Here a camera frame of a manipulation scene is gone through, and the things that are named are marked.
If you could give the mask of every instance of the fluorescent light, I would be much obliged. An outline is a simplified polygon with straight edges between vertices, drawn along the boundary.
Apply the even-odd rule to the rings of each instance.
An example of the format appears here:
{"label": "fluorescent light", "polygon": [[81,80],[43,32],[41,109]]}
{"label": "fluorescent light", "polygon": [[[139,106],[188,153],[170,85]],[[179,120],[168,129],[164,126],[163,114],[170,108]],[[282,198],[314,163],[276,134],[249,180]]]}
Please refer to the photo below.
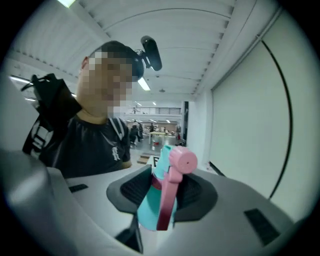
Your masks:
{"label": "fluorescent light", "polygon": [[76,0],[58,0],[65,7],[69,8]]}
{"label": "fluorescent light", "polygon": [[145,91],[150,91],[150,87],[148,86],[146,80],[143,77],[141,77],[138,80],[138,83],[142,87],[142,89],[144,89]]}
{"label": "fluorescent light", "polygon": [[10,76],[10,78],[11,78],[12,80],[19,81],[19,82],[22,82],[22,83],[26,83],[26,84],[29,84],[29,83],[30,83],[30,85],[33,84],[32,82],[30,82],[30,81],[27,80],[27,79],[15,77],[15,76]]}

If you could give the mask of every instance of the black t-shirt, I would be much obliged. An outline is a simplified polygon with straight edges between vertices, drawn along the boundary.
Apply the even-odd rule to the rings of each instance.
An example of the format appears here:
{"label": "black t-shirt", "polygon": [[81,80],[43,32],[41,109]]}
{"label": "black t-shirt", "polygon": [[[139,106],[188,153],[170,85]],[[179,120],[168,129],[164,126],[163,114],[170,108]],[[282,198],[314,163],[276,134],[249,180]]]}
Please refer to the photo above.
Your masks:
{"label": "black t-shirt", "polygon": [[39,159],[46,166],[59,169],[66,179],[121,170],[122,163],[130,160],[129,131],[121,123],[122,140],[109,120],[106,124],[93,124],[75,116],[63,139],[50,142]]}

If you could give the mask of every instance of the pink and teal toy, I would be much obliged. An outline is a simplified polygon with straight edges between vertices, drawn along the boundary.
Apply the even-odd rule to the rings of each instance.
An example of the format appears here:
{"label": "pink and teal toy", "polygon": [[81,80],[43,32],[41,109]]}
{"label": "pink and teal toy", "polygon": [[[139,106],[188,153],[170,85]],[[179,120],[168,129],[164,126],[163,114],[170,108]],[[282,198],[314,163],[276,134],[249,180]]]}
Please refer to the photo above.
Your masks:
{"label": "pink and teal toy", "polygon": [[183,174],[197,168],[197,157],[183,146],[165,145],[152,173],[152,185],[137,210],[139,223],[151,231],[167,230],[177,211],[177,191]]}

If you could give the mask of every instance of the railing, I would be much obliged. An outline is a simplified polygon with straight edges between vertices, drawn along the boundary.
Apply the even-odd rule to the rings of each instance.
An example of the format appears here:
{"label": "railing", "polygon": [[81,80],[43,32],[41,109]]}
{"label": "railing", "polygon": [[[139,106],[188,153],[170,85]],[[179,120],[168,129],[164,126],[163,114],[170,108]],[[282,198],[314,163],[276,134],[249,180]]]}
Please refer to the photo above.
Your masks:
{"label": "railing", "polygon": [[136,115],[181,115],[180,107],[131,107],[126,114]]}

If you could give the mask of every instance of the teal object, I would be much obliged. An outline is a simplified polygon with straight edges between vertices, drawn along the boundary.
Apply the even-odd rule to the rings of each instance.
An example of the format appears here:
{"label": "teal object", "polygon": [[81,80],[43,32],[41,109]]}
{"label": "teal object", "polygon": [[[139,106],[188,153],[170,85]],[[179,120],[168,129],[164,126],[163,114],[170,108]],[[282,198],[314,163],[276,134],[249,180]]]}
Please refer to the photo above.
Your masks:
{"label": "teal object", "polygon": [[[163,180],[165,178],[165,172],[167,173],[169,171],[169,154],[173,148],[175,148],[175,146],[165,145],[161,150],[161,155],[154,171],[154,176],[156,176],[160,180]],[[137,210],[138,221],[147,230],[157,230],[160,201],[161,190],[158,190],[151,186]],[[170,223],[173,223],[176,211],[177,199],[174,200]]]}
{"label": "teal object", "polygon": [[170,151],[175,147],[176,146],[165,145],[161,150],[161,155],[158,162],[156,163],[154,171],[154,175],[160,180],[163,180],[165,178],[165,172],[167,173],[169,171],[169,155]]}

